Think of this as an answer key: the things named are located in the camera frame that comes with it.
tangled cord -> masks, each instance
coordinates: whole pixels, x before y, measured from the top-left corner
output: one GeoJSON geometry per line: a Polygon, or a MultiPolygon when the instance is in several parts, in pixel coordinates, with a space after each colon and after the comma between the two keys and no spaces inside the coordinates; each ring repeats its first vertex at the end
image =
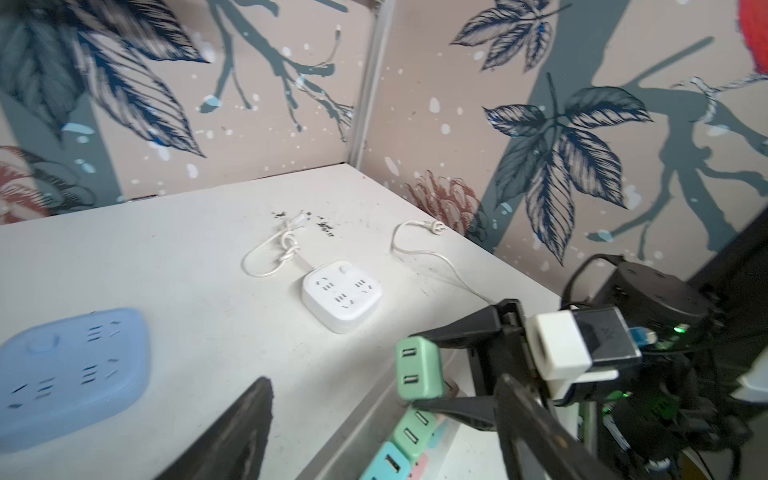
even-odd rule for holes
{"type": "Polygon", "coordinates": [[[407,253],[408,255],[432,255],[433,257],[438,257],[440,260],[446,262],[448,266],[451,267],[451,270],[453,270],[454,275],[456,275],[456,278],[459,282],[466,288],[470,293],[475,294],[476,296],[482,298],[486,302],[488,302],[489,305],[495,305],[496,302],[493,300],[490,300],[488,297],[483,296],[481,293],[479,293],[477,290],[473,289],[471,286],[469,286],[468,283],[464,281],[464,278],[462,275],[458,272],[456,269],[456,266],[453,264],[451,260],[448,260],[448,257],[445,255],[442,255],[437,252],[433,252],[432,250],[406,250],[404,248],[400,248],[397,246],[396,238],[397,233],[400,231],[401,228],[403,228],[405,225],[416,225],[417,227],[424,227],[430,232],[432,232],[435,235],[439,235],[443,230],[447,230],[448,227],[441,222],[440,220],[435,220],[433,222],[426,222],[426,221],[419,221],[419,220],[407,220],[395,228],[395,233],[392,234],[392,250],[398,251],[400,253],[407,253]]]}
{"type": "Polygon", "coordinates": [[[274,235],[264,240],[262,243],[259,243],[256,245],[253,249],[251,249],[250,252],[245,254],[245,257],[240,261],[240,268],[245,272],[246,275],[249,276],[255,276],[256,278],[264,278],[265,276],[270,276],[280,270],[280,268],[285,265],[285,263],[292,259],[294,256],[299,257],[301,260],[304,260],[304,263],[307,265],[310,265],[309,262],[307,262],[301,255],[299,255],[299,250],[301,247],[299,247],[299,242],[296,241],[296,238],[293,236],[293,231],[301,228],[302,225],[304,225],[307,220],[308,216],[305,215],[304,212],[299,213],[291,220],[286,220],[285,224],[283,225],[283,228],[278,230],[274,235]],[[248,268],[246,267],[246,262],[248,261],[248,258],[250,255],[255,252],[256,250],[260,249],[264,245],[267,245],[269,242],[275,240],[277,237],[280,237],[280,246],[285,250],[285,253],[283,255],[280,255],[280,257],[277,258],[277,266],[275,266],[272,270],[268,272],[262,272],[262,273],[254,273],[250,272],[248,268]]]}

white power strip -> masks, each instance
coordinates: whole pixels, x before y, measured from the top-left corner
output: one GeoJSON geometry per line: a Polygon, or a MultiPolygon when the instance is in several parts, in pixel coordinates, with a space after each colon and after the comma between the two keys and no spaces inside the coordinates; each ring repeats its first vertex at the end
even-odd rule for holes
{"type": "Polygon", "coordinates": [[[304,277],[301,300],[323,325],[348,333],[376,308],[382,287],[346,260],[328,263],[304,277]]]}

floral wallpaper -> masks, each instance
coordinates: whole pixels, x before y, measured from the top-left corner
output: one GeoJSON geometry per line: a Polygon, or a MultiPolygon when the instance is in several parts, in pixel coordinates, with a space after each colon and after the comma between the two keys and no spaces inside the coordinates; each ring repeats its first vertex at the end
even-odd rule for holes
{"type": "Polygon", "coordinates": [[[351,0],[0,4],[0,223],[338,163],[351,0]]]}
{"type": "Polygon", "coordinates": [[[598,252],[685,279],[766,204],[767,31],[761,0],[400,2],[362,169],[556,292],[598,252]]]}

socket hole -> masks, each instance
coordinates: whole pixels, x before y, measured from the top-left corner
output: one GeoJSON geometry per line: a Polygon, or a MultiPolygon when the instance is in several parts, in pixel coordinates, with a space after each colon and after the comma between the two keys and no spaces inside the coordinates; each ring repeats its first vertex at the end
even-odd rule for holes
{"type": "Polygon", "coordinates": [[[416,435],[413,435],[413,432],[411,432],[411,431],[410,431],[410,429],[405,429],[405,430],[403,430],[403,433],[405,433],[405,434],[406,434],[406,437],[408,437],[408,439],[409,439],[411,442],[413,442],[413,443],[415,443],[415,444],[416,444],[416,443],[419,443],[419,437],[417,437],[416,435]]]}
{"type": "Polygon", "coordinates": [[[389,455],[386,456],[386,462],[389,463],[389,466],[391,466],[392,469],[395,470],[395,473],[400,471],[400,465],[398,465],[397,462],[395,462],[395,459],[393,459],[389,455]]]}
{"type": "Polygon", "coordinates": [[[422,415],[421,412],[416,412],[416,418],[419,419],[419,421],[424,425],[429,425],[429,420],[427,420],[427,418],[422,415]]]}

red flower illustration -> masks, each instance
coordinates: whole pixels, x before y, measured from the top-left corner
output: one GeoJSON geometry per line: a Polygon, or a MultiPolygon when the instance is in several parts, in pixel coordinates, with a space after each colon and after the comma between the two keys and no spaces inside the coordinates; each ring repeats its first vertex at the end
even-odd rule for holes
{"type": "Polygon", "coordinates": [[[57,162],[0,146],[0,225],[92,208],[93,192],[57,162]]]}
{"type": "Polygon", "coordinates": [[[475,214],[482,212],[475,191],[461,178],[440,177],[435,180],[431,171],[419,177],[416,185],[407,184],[413,203],[448,227],[467,236],[484,236],[482,222],[475,214]]]}

